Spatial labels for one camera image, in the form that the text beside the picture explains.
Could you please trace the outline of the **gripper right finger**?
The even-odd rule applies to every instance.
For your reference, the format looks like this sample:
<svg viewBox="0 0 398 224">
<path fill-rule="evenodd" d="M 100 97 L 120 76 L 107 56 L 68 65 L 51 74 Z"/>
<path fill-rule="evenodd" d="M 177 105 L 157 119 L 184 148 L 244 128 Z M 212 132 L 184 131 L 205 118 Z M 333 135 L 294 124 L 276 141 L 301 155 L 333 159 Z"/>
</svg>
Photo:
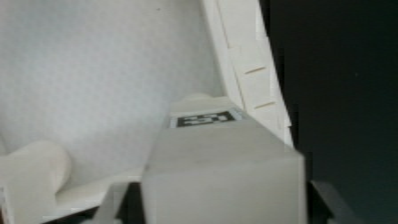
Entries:
<svg viewBox="0 0 398 224">
<path fill-rule="evenodd" d="M 308 182 L 310 224 L 363 224 L 333 184 Z"/>
</svg>

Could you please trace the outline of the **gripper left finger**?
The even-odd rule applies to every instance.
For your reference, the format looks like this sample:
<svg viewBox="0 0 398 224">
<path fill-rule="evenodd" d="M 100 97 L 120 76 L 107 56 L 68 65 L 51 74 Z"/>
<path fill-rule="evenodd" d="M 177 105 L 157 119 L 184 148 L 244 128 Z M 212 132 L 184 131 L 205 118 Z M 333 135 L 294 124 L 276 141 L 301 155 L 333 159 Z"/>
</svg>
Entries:
<svg viewBox="0 0 398 224">
<path fill-rule="evenodd" d="M 138 182 L 111 186 L 95 215 L 95 224 L 147 224 L 143 191 Z"/>
</svg>

